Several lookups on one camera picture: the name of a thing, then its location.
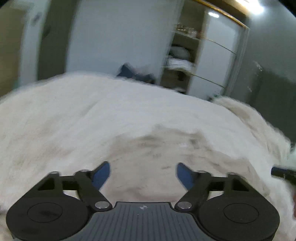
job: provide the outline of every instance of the shelf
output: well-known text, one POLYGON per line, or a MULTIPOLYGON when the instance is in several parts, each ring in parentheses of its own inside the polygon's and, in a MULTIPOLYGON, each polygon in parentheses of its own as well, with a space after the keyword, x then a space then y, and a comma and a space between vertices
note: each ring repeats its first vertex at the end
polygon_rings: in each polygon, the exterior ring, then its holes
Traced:
POLYGON ((188 34, 182 33, 182 32, 180 32, 180 31, 178 31, 178 30, 175 30, 174 32, 175 32, 175 34, 182 35, 182 36, 184 36, 184 37, 187 37, 187 38, 190 38, 190 39, 193 39, 193 40, 197 40, 197 41, 200 40, 200 39, 198 39, 198 38, 191 37, 191 36, 188 35, 188 34))

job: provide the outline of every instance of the silver screw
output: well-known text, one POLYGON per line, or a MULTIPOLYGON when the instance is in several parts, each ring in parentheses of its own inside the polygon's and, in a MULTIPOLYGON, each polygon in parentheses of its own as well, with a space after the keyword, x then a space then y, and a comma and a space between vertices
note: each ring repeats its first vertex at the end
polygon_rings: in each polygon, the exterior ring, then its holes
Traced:
POLYGON ((104 208, 109 207, 109 205, 110 204, 106 201, 99 201, 99 202, 96 202, 94 206, 99 209, 104 209, 104 208))
POLYGON ((192 204, 190 202, 179 202, 178 207, 181 209, 190 209, 192 204))

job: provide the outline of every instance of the gray wall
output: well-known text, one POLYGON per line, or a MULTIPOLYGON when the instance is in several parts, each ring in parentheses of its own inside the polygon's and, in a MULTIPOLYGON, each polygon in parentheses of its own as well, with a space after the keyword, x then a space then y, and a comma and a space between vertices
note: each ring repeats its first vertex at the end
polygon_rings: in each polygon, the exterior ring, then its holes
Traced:
POLYGON ((262 4, 265 11, 252 16, 250 35, 231 97, 247 102, 256 64, 296 82, 296 17, 277 0, 262 4))
POLYGON ((129 62, 156 77, 182 0, 82 0, 71 36, 67 72, 116 75, 129 62))

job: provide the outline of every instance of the items on shelf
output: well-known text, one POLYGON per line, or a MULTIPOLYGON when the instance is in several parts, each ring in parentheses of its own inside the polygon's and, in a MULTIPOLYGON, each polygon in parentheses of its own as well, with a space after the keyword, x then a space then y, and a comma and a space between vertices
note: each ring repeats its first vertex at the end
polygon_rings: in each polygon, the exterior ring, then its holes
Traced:
POLYGON ((176 24, 175 30, 179 31, 181 33, 184 33, 184 34, 186 34, 190 37, 193 37, 193 38, 197 37, 197 31, 194 28, 187 27, 187 26, 180 24, 180 23, 176 24))

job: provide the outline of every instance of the white wardrobe door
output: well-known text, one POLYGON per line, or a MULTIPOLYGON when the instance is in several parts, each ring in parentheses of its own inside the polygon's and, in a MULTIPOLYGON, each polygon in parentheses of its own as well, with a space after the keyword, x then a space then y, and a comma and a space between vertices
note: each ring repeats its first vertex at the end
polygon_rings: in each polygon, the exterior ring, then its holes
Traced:
POLYGON ((225 87, 235 54, 206 39, 202 45, 195 75, 225 87))
POLYGON ((192 75, 187 95, 208 100, 216 94, 222 94, 224 88, 210 81, 192 75))
POLYGON ((211 12, 219 17, 206 16, 204 37, 236 53, 242 27, 217 11, 209 10, 211 12))

